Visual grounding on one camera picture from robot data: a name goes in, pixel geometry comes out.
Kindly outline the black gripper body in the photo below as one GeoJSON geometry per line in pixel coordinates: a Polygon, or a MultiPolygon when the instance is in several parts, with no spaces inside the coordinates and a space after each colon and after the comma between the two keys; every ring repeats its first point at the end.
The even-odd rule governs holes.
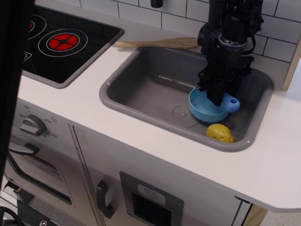
{"type": "Polygon", "coordinates": [[[207,91],[213,82],[224,82],[229,94],[236,94],[243,76],[250,74],[254,58],[244,51],[247,39],[254,38],[251,19],[245,16],[222,16],[222,26],[209,35],[207,66],[198,74],[198,91],[207,91]]]}

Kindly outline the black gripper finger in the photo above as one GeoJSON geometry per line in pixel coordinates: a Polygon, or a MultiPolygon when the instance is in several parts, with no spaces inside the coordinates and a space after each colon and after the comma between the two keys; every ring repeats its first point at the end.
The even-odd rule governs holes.
{"type": "Polygon", "coordinates": [[[223,100],[223,94],[225,90],[224,82],[213,82],[207,89],[207,98],[215,105],[220,106],[223,100]]]}

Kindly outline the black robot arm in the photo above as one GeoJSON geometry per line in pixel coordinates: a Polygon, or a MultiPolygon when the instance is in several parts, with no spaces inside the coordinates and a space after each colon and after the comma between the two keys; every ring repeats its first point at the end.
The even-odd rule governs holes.
{"type": "Polygon", "coordinates": [[[261,0],[209,1],[208,21],[198,34],[207,66],[198,74],[197,90],[206,91],[215,106],[222,104],[224,93],[234,96],[251,72],[254,36],[264,22],[262,5],[261,0]]]}

